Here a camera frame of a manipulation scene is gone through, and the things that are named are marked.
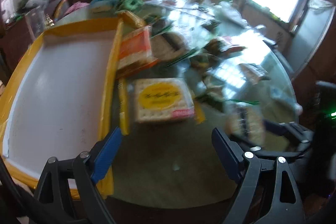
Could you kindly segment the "round cracker clear pack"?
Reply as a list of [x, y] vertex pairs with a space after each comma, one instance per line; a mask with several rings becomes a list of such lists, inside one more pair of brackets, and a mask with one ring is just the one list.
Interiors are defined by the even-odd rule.
[[259, 105], [229, 101], [226, 106], [225, 131], [254, 146], [263, 147], [266, 130]]

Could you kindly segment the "white tissue box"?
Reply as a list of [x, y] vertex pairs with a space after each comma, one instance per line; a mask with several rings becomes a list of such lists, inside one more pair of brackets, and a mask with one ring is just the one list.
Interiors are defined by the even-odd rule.
[[90, 3], [90, 11], [92, 13], [106, 12], [114, 8], [117, 0], [92, 0]]

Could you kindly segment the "yellow-label square cracker pack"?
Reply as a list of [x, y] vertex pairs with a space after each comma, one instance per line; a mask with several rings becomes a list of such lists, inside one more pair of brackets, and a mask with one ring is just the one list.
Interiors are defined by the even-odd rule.
[[193, 92], [179, 78], [137, 79], [134, 82], [133, 111], [138, 123], [161, 123], [194, 118], [206, 120]]

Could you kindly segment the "yellow snack bag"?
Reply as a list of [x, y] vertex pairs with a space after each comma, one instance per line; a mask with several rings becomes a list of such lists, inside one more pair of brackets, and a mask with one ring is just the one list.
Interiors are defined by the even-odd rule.
[[131, 11], [122, 10], [117, 13], [117, 16], [123, 20], [128, 26], [138, 29], [142, 28], [147, 25], [147, 23], [140, 18], [139, 16], [135, 15]]

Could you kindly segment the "yellow-rimmed white tray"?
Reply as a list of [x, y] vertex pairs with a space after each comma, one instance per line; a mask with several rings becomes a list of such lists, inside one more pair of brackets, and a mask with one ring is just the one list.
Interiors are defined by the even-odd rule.
[[1, 95], [1, 157], [36, 188], [46, 161], [90, 150], [110, 129], [123, 34], [119, 18], [52, 27], [29, 47]]

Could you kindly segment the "green cloth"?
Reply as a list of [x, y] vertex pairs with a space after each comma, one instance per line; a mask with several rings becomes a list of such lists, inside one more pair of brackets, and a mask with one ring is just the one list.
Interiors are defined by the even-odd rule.
[[118, 0], [116, 11], [134, 12], [143, 6], [143, 0]]

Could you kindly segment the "orange cracker pack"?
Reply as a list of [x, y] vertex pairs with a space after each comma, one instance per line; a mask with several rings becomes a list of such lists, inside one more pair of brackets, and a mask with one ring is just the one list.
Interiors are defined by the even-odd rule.
[[116, 78], [127, 78], [158, 63], [151, 49], [151, 27], [145, 26], [127, 34], [120, 46]]

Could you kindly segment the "clear plastic container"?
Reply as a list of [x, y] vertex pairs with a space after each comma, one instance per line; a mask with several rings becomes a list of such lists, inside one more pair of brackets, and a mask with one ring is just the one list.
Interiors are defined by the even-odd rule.
[[46, 28], [46, 17], [43, 9], [38, 6], [31, 9], [26, 15], [25, 20], [27, 22], [29, 32], [33, 40], [39, 37], [40, 34]]

